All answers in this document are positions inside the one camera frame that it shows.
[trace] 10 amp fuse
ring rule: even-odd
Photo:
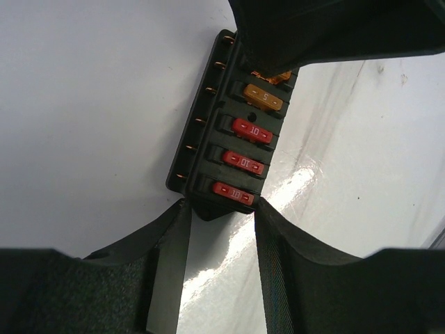
[[[245,205],[252,205],[254,200],[254,196],[251,193],[246,193],[245,191],[239,190],[222,182],[216,182],[213,185],[213,192],[217,195],[224,196]]]
[[[241,168],[257,175],[261,175],[264,170],[264,165],[259,163],[258,161],[246,158],[241,154],[232,151],[227,151],[226,153],[224,153],[224,155],[222,156],[222,160],[226,164]]]
[[[232,130],[240,137],[263,144],[269,144],[273,137],[272,132],[257,127],[242,118],[235,119],[232,124]]]

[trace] white surface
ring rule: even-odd
[[[0,1],[0,246],[85,256],[164,182],[225,0]],[[300,71],[264,196],[366,256],[445,216],[445,54]],[[194,217],[178,333],[265,333],[252,216]]]

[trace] fuse box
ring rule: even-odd
[[[166,182],[200,218],[254,211],[297,75],[263,77],[235,33],[218,34]]]

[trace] copper terminal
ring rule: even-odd
[[[197,148],[195,148],[195,147],[193,147],[191,145],[186,145],[186,148],[188,148],[189,150],[192,150],[192,151],[196,151],[197,150]]]
[[[262,76],[261,73],[256,72],[256,71],[253,71],[251,74],[256,76],[259,79],[267,81],[268,83],[270,83],[272,85],[277,85],[280,82],[289,80],[291,78],[291,76],[292,76],[292,71],[281,73],[281,74],[279,74],[279,75],[277,75],[275,77],[271,77],[271,78],[265,78],[265,77]]]
[[[264,111],[280,111],[283,107],[283,101],[278,97],[252,84],[244,89],[243,94],[248,103]]]
[[[201,118],[195,118],[195,122],[198,122],[198,123],[200,123],[202,125],[206,125],[207,124],[207,121],[206,120],[202,120]]]
[[[224,36],[222,38],[222,40],[224,42],[226,42],[226,43],[229,43],[229,44],[234,44],[235,43],[235,39],[233,37],[230,37],[230,36]]]
[[[224,63],[221,63],[220,61],[217,61],[213,64],[216,68],[219,68],[220,70],[225,70],[226,65]]]
[[[208,92],[209,94],[215,95],[218,91],[215,88],[207,87],[206,92]]]

